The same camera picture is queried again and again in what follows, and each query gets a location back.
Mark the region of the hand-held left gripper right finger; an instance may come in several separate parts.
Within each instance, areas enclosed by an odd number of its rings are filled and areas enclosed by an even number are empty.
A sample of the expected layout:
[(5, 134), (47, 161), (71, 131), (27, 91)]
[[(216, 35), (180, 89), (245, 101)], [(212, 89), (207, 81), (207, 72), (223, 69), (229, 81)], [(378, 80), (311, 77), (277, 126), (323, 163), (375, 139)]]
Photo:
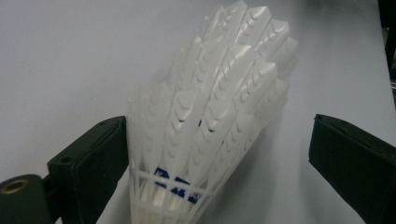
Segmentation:
[(366, 224), (396, 224), (396, 147), (317, 114), (309, 162)]

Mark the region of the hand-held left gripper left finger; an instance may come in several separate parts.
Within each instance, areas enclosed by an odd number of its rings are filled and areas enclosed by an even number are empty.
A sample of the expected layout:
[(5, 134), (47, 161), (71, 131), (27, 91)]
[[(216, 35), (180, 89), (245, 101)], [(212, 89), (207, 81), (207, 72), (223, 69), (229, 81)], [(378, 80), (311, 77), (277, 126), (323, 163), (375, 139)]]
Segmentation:
[(63, 224), (96, 224), (128, 167), (126, 118), (103, 120), (48, 162)]

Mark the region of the white feather shuttlecock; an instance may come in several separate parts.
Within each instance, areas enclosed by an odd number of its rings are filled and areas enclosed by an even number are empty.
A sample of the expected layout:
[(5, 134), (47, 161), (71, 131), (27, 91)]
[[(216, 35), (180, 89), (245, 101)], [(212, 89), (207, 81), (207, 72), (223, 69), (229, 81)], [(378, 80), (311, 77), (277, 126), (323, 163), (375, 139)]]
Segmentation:
[(130, 98), (133, 224), (196, 224), (288, 101), (290, 27), (268, 7), (219, 6), (169, 78)]

